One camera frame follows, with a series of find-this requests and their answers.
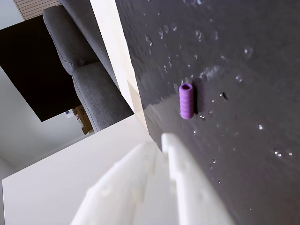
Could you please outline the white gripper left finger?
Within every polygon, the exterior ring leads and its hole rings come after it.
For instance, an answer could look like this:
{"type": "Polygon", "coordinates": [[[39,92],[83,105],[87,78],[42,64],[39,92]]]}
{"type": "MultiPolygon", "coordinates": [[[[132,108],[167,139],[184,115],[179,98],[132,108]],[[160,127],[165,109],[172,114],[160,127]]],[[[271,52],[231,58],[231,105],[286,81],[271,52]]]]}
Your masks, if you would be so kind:
{"type": "Polygon", "coordinates": [[[143,142],[115,163],[84,197],[73,225],[177,225],[164,156],[143,142]]]}

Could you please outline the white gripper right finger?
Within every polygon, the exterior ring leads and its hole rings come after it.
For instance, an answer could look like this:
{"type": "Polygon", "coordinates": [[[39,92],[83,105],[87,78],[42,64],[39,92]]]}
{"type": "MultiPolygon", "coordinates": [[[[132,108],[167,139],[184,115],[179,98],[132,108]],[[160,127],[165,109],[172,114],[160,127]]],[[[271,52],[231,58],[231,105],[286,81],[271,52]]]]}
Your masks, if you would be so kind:
{"type": "Polygon", "coordinates": [[[233,225],[234,219],[186,145],[171,133],[161,137],[170,181],[176,187],[181,225],[233,225]]]}

